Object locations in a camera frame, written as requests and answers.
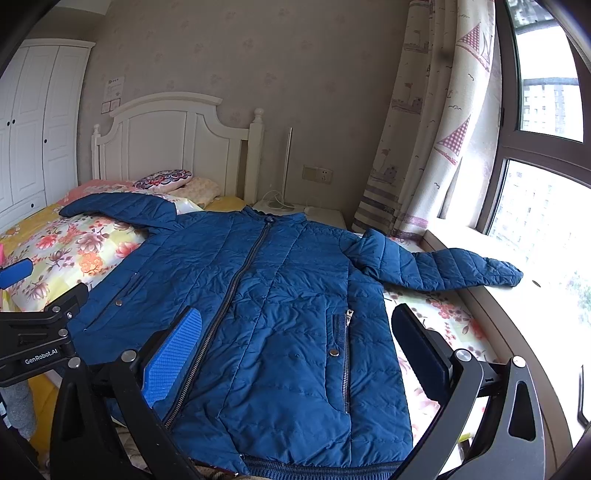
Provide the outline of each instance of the electrical outlet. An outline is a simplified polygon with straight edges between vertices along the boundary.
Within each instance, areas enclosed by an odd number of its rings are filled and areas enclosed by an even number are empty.
[[[328,170],[328,168],[317,168],[316,181],[330,183],[332,181],[332,170]]]
[[[330,183],[332,181],[333,171],[328,168],[310,167],[304,165],[301,177],[304,180],[317,181],[319,183]]]

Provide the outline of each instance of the wardrobe drawer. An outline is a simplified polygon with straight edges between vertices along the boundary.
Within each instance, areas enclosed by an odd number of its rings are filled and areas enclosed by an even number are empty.
[[[44,209],[47,206],[45,201],[45,190],[42,190],[35,195],[31,195],[11,207],[0,212],[0,232],[12,227],[15,223],[27,218],[33,213]]]

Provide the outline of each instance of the gray fabric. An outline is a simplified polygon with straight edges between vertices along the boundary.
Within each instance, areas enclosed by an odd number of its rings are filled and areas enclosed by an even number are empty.
[[[33,409],[33,394],[29,383],[24,380],[10,387],[0,388],[7,417],[21,437],[30,440],[37,429],[37,417]]]

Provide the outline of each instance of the silver screw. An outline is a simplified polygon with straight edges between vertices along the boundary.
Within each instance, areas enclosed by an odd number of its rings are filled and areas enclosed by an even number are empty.
[[[525,358],[523,358],[522,356],[519,356],[519,355],[515,355],[513,357],[513,364],[516,367],[523,368],[526,366]]]
[[[78,368],[80,366],[80,357],[78,356],[73,356],[72,358],[70,358],[68,360],[68,367],[70,368]]]
[[[135,353],[135,350],[126,350],[125,352],[123,352],[121,354],[121,359],[126,363],[131,363],[135,360],[135,358],[138,356],[137,353]]]
[[[456,352],[456,358],[462,362],[469,362],[472,359],[472,354],[468,350],[460,348]]]

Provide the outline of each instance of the jacket sleeve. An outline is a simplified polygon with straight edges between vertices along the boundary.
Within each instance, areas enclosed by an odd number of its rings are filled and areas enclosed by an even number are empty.
[[[181,229],[174,203],[143,193],[94,193],[60,211],[64,217],[80,213],[100,213],[139,228],[148,228],[151,233]]]
[[[420,291],[479,285],[515,287],[523,277],[509,262],[483,258],[461,248],[411,253],[375,230],[366,231],[345,254],[376,280]]]

